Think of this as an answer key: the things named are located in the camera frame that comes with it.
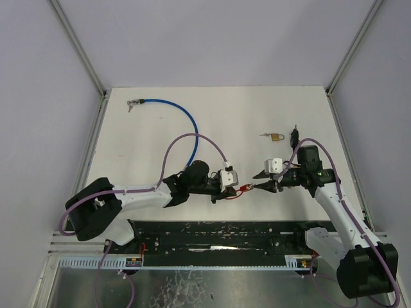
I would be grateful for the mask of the red cable padlock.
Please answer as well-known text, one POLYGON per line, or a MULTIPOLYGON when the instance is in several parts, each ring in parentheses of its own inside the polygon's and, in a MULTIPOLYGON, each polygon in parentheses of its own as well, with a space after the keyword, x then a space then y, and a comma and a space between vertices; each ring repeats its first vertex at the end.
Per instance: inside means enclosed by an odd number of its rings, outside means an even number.
POLYGON ((247 193, 249 191, 251 191, 251 190, 249 190, 248 184, 245 184, 245 185, 241 186, 240 188, 238 188, 237 190, 235 190, 236 194, 234 196, 229 196, 229 197, 226 197, 225 199, 226 200, 235 200, 235 199, 239 198, 240 196, 242 196, 244 193, 247 193))

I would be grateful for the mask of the small brass padlock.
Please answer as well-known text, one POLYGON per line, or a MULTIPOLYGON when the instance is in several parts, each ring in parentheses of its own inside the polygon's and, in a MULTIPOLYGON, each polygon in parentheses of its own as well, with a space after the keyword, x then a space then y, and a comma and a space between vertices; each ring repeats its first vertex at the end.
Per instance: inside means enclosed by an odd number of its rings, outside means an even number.
POLYGON ((280 133, 269 133, 268 136, 271 138, 271 141, 273 142, 282 141, 285 139, 285 136, 280 133))

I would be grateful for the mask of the black padlock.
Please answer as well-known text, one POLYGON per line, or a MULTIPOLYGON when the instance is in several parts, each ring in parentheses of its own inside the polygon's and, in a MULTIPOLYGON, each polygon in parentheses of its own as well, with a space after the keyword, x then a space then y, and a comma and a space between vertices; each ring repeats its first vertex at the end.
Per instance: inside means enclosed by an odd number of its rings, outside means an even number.
POLYGON ((297 147, 299 143, 299 131, 297 126, 294 126, 292 132, 290 133, 290 146, 293 150, 297 147))

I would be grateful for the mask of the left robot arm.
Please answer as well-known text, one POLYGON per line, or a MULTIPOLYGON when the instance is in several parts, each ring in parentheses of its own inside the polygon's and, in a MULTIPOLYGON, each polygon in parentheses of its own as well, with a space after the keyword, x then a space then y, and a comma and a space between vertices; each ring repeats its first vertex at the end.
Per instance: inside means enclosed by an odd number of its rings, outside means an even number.
POLYGON ((209 175, 209 166, 194 161, 185 170, 166 177, 158 186, 118 186, 98 178, 66 202, 65 208, 80 242, 102 237, 120 246, 136 238, 132 222, 145 208, 165 209, 188 201, 192 194, 210 196, 216 203, 236 194, 237 172, 232 166, 209 175))

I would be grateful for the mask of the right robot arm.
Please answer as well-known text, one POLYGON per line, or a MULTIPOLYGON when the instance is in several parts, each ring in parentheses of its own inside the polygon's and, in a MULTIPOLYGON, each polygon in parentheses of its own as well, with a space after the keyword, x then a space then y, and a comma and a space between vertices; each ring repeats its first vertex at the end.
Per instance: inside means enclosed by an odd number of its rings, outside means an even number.
POLYGON ((355 213, 342 189, 335 167, 325 169, 320 160, 321 145, 298 144, 292 158, 297 167, 284 165, 279 158, 268 159, 257 179, 266 179, 256 188, 271 193, 284 187, 303 187, 325 210, 339 238, 322 227, 304 233, 306 246, 317 252, 335 271, 343 294, 350 299, 382 293, 399 293, 396 285, 398 252, 384 244, 355 213))

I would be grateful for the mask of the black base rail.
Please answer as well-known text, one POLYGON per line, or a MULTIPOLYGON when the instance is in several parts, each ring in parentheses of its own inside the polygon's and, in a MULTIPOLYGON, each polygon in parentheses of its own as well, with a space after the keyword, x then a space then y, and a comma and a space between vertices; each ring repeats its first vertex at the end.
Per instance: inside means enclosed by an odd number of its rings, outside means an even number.
POLYGON ((161 255, 172 251, 200 252, 214 246, 272 254, 310 254, 304 232, 336 229, 329 221, 134 221, 136 238, 110 253, 161 255))

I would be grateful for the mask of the right aluminium frame post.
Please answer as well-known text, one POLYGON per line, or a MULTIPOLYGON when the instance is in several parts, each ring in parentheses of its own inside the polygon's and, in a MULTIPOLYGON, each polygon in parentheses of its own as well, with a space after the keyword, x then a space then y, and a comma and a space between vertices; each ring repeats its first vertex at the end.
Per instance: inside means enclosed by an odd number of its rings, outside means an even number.
POLYGON ((345 55, 340 62, 335 74, 333 75, 331 81, 325 88, 326 95, 331 96, 335 89, 337 88, 340 80, 343 78, 345 71, 348 69, 351 60, 355 56, 357 50, 361 46, 363 40, 365 39, 369 28, 372 26, 374 20, 377 18, 381 8, 386 3, 384 0, 375 0, 372 2, 369 11, 367 12, 366 16, 364 17, 360 27, 358 28, 353 40, 351 41, 345 55))

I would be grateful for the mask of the aluminium frame post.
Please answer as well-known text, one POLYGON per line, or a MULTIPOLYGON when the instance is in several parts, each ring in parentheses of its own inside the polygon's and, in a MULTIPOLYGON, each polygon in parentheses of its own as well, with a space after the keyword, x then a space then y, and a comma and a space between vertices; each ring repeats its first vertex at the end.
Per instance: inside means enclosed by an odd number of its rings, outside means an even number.
POLYGON ((60 1, 58 0, 49 0, 48 4, 50 5, 51 9, 53 10, 57 21, 60 23, 64 33, 67 36, 67 39, 72 46, 74 52, 76 53, 82 67, 84 68, 88 78, 90 79, 92 85, 94 86, 96 92, 99 96, 104 97, 107 93, 106 88, 103 86, 103 83, 98 76, 95 68, 93 67, 85 49, 80 42, 73 26, 68 19, 67 14, 65 13, 60 1))
POLYGON ((345 55, 340 62, 335 74, 333 75, 331 81, 325 88, 326 95, 331 96, 335 89, 337 88, 340 80, 343 78, 345 71, 348 69, 351 60, 355 56, 357 50, 361 46, 363 40, 365 39, 369 28, 372 26, 374 20, 377 18, 381 8, 386 3, 384 0, 375 0, 372 2, 369 11, 367 12, 366 16, 364 17, 360 27, 358 28, 353 40, 351 41, 345 55))

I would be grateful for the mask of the left aluminium frame post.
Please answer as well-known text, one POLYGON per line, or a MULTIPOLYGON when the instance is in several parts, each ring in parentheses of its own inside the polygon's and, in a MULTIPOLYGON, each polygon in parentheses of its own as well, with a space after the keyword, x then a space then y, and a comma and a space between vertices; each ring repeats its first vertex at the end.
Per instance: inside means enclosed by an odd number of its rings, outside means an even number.
POLYGON ((68 19, 67 14, 65 13, 60 1, 58 0, 49 0, 48 4, 50 5, 51 9, 53 10, 57 21, 60 23, 64 33, 67 36, 67 39, 72 46, 74 52, 76 53, 82 67, 84 68, 88 78, 90 79, 92 85, 94 86, 96 92, 99 96, 104 97, 107 93, 106 88, 103 86, 103 83, 98 76, 95 68, 93 67, 85 49, 80 42, 73 26, 68 19))

